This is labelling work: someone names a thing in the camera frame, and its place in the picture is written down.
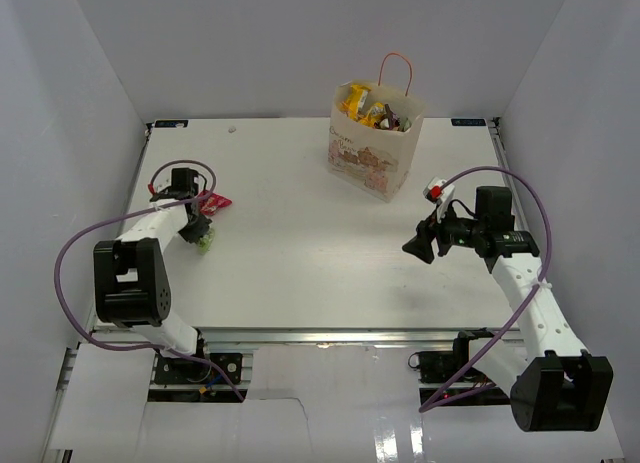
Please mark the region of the light green snack packet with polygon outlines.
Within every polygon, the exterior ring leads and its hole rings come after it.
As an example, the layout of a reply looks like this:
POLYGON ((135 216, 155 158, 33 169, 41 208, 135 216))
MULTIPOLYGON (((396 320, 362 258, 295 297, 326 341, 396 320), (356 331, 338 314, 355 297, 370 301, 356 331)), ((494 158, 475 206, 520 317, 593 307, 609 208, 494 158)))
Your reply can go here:
POLYGON ((215 238, 215 229, 209 228, 197 241, 196 247, 201 255, 205 255, 211 249, 215 238))

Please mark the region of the purple brown candy packet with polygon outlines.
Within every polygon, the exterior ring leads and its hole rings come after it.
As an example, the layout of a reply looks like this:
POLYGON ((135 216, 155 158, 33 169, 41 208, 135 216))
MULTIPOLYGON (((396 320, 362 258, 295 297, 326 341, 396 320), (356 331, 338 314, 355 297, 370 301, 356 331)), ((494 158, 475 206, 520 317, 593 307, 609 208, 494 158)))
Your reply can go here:
POLYGON ((408 118, 399 118, 395 115, 385 116, 376 123, 376 128, 384 131, 407 132, 412 122, 408 118))

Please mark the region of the yellow snack bar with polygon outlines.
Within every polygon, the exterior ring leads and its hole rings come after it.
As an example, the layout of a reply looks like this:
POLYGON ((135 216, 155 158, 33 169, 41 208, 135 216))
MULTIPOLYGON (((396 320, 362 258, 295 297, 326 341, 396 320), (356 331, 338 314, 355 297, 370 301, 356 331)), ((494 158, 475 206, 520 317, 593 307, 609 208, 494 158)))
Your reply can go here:
POLYGON ((369 95, 371 88, 362 84, 351 84, 349 86, 349 93, 345 99, 351 99, 357 106, 357 117, 351 119, 357 121, 360 118, 360 114, 369 95))
POLYGON ((357 122, 366 127, 376 129, 374 127, 374 124, 377 121, 379 121, 381 118, 385 116, 391 116, 391 115, 394 115, 394 114, 391 111, 388 104, 382 104, 380 102, 376 102, 369 108, 369 110, 365 114, 360 116, 357 122))

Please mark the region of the green white snack pouch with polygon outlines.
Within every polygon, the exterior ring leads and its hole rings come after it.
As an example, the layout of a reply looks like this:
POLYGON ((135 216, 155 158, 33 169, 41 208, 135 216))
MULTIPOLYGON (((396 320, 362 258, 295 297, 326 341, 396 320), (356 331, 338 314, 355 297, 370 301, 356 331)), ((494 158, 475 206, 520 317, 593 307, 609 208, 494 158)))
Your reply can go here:
POLYGON ((399 121, 393 118, 384 118, 377 121, 374 127, 384 131, 398 131, 400 128, 399 121))

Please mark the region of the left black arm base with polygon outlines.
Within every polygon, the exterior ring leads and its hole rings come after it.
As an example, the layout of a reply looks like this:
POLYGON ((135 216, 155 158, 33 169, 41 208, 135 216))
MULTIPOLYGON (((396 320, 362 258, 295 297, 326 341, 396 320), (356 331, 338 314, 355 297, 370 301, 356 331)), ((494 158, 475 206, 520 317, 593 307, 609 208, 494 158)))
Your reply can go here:
MULTIPOLYGON (((240 385, 244 360, 241 353, 209 353, 207 359, 217 365, 233 385, 240 385)), ((179 358, 166 358, 162 355, 156 356, 151 386, 161 389, 171 386, 198 386, 211 389, 217 386, 224 389, 230 387, 219 371, 208 364, 179 358)))

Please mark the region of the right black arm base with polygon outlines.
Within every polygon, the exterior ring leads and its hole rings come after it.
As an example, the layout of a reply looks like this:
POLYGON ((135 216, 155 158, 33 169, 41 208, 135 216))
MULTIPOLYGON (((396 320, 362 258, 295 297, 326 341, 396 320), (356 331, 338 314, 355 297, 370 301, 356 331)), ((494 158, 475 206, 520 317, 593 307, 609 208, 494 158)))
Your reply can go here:
MULTIPOLYGON (((420 403, 424 404, 436 390, 452 377, 469 359, 471 340, 489 340, 493 333, 486 328, 460 331, 447 350, 424 350, 412 353, 408 367, 419 374, 420 403)), ((496 406, 508 405, 509 397, 484 373, 470 368, 454 385, 441 396, 441 400, 451 399, 467 391, 490 386, 492 388, 449 403, 449 406, 496 406)))

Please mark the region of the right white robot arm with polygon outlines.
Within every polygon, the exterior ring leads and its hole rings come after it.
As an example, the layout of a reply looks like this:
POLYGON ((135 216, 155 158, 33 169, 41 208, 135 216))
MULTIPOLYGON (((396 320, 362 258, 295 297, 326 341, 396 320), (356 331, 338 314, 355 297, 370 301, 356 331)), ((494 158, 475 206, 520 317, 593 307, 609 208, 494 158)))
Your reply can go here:
POLYGON ((480 375, 510 401, 525 432, 593 432, 601 422, 613 381, 604 356, 594 356, 563 315, 542 274, 539 248, 515 226, 507 187, 480 186, 469 217, 453 208, 454 189, 434 179, 424 190, 434 211, 416 227, 403 251, 431 264, 454 247, 472 249, 504 293, 516 316, 526 354, 520 356, 489 330, 462 331, 453 343, 452 381, 480 375))

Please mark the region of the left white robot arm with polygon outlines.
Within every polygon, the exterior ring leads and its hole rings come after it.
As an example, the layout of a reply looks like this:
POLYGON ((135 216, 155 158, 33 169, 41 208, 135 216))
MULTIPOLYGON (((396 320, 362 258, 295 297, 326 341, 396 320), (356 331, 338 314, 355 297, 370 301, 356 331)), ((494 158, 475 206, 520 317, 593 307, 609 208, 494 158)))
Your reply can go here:
POLYGON ((211 220, 190 201, 205 193, 206 182, 195 169, 172 169, 169 185, 152 194, 151 212, 93 251, 99 320, 133 330, 167 357, 179 352, 177 370, 191 382, 209 375, 212 360, 199 330, 172 310, 163 254, 177 237, 202 251, 211 243, 211 220))

